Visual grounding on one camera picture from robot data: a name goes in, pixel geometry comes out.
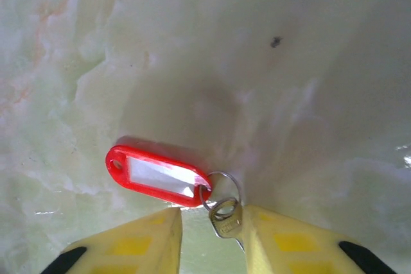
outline marble surface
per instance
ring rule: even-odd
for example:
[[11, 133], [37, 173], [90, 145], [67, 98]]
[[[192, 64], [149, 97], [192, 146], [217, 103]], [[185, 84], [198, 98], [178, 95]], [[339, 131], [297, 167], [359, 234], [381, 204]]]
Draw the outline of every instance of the marble surface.
[[[411, 273], [411, 0], [1, 0], [0, 14], [1, 273], [39, 273], [170, 206], [110, 178], [125, 135], [201, 151], [247, 203]], [[204, 209], [183, 219], [182, 274], [245, 273]]]

